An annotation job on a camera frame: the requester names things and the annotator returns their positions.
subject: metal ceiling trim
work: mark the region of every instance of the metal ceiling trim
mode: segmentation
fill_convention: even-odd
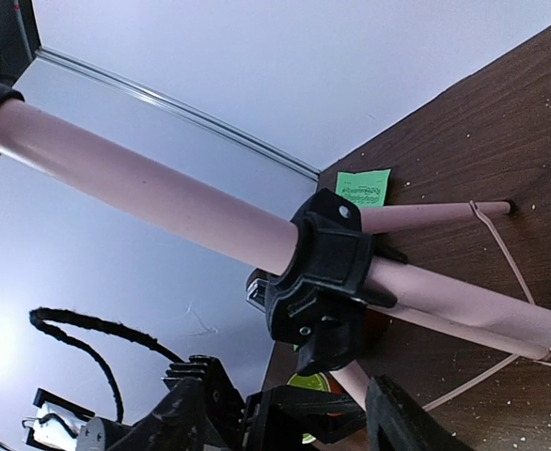
[[[125,94],[136,99],[161,108],[168,113],[185,119],[198,127],[213,132],[222,138],[233,141],[234,143],[247,148],[263,157],[279,163],[313,181],[318,180],[320,171],[315,167],[292,157],[285,151],[276,148],[259,138],[243,132],[222,120],[212,117],[196,108],[177,101],[165,94],[155,91],[147,86],[140,85],[137,82],[121,77],[115,73],[109,72],[92,66],[84,61],[67,56],[55,50],[40,47],[36,52],[37,57],[60,68],[76,72],[88,79],[111,86]]]

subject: cord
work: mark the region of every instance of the cord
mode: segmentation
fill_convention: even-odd
[[[69,324],[72,326],[80,327],[90,331],[98,331],[108,335],[119,336],[125,338],[126,340],[131,341],[132,343],[137,343],[138,345],[144,346],[149,350],[158,352],[159,354],[166,357],[168,360],[174,363],[182,363],[183,360],[175,353],[171,352],[164,346],[162,346],[158,340],[148,334],[131,329],[127,326],[124,326],[120,323],[115,323],[111,321],[105,321],[103,319],[90,317],[87,315],[81,315],[76,312],[71,312],[70,310],[61,310],[53,308],[38,308],[29,312],[29,321],[31,324],[38,329],[40,332],[47,334],[58,341],[66,343],[67,345],[73,346],[78,350],[82,350],[91,356],[92,359],[102,369],[104,376],[108,380],[108,384],[113,392],[113,398],[115,399],[115,404],[117,407],[117,422],[123,422],[123,398],[118,389],[117,381],[115,380],[115,375],[111,370],[110,366],[106,361],[101,357],[101,355],[95,351],[87,343],[74,338],[70,335],[67,335],[60,328],[48,324],[46,321],[58,322],[62,324]]]
[[[62,426],[65,429],[65,431],[71,436],[72,439],[76,439],[77,436],[79,435],[75,431],[73,431],[71,429],[71,427],[69,427],[67,422],[65,420],[63,420],[56,413],[48,413],[46,415],[43,415],[41,418],[37,418],[36,420],[38,421],[40,426],[45,425],[46,423],[48,423],[51,420],[56,420],[60,424],[60,426]]]
[[[530,289],[528,289],[527,282],[525,281],[524,277],[522,276],[522,273],[520,272],[520,269],[518,268],[518,265],[516,264],[515,260],[512,257],[512,254],[510,254],[510,250],[508,249],[508,246],[505,245],[505,242],[503,242],[503,239],[501,238],[501,235],[499,235],[499,232],[497,232],[497,229],[495,228],[495,225],[493,224],[493,221],[484,214],[482,211],[479,210],[478,205],[473,201],[470,200],[469,202],[470,208],[472,209],[472,212],[474,215],[481,220],[489,229],[491,232],[491,235],[493,235],[493,238],[495,239],[497,245],[501,249],[501,252],[503,253],[503,256],[508,260],[508,263],[510,264],[510,267],[512,268],[512,271],[514,275],[516,276],[516,279],[518,279],[518,283],[520,284],[520,287],[524,291],[525,296],[527,297],[527,300],[529,303],[532,303],[535,305],[535,300],[532,296],[532,293],[530,292]],[[486,379],[490,378],[494,374],[496,374],[498,371],[501,371],[503,368],[505,368],[507,365],[511,364],[512,362],[518,360],[520,356],[518,354],[512,354],[509,357],[506,357],[498,364],[492,366],[491,368],[487,369],[483,373],[480,373],[476,378],[460,385],[454,390],[451,390],[445,395],[442,395],[440,398],[434,400],[433,402],[430,402],[426,404],[423,409],[428,412],[433,409],[436,409],[438,406],[441,406],[445,404],[446,402],[451,401],[455,397],[458,397],[460,394],[468,391],[470,388],[475,387],[482,381],[485,381]],[[538,364],[542,365],[548,365],[551,366],[551,364],[548,364],[546,362],[539,362],[535,361]]]

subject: screw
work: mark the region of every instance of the screw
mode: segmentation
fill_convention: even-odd
[[[338,207],[338,213],[340,213],[340,216],[344,219],[349,219],[351,217],[351,211],[344,205]]]

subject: green sticky note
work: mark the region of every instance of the green sticky note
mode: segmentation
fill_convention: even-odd
[[[336,194],[350,200],[360,209],[377,209],[385,204],[390,169],[350,174],[338,172]]]

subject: black clip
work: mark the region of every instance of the black clip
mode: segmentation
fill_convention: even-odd
[[[244,414],[244,401],[240,392],[234,388],[219,359],[192,355],[189,360],[189,363],[171,364],[163,382],[173,390],[187,378],[201,381],[207,415],[206,443],[235,448],[239,442],[239,427]]]
[[[370,451],[472,451],[388,376],[371,379],[366,409]]]
[[[389,293],[362,292],[376,238],[361,231],[361,214],[328,190],[313,195],[292,220],[299,242],[292,263],[269,275],[265,293],[267,327],[274,340],[300,347],[303,376],[342,368],[364,348],[365,309],[392,307]]]

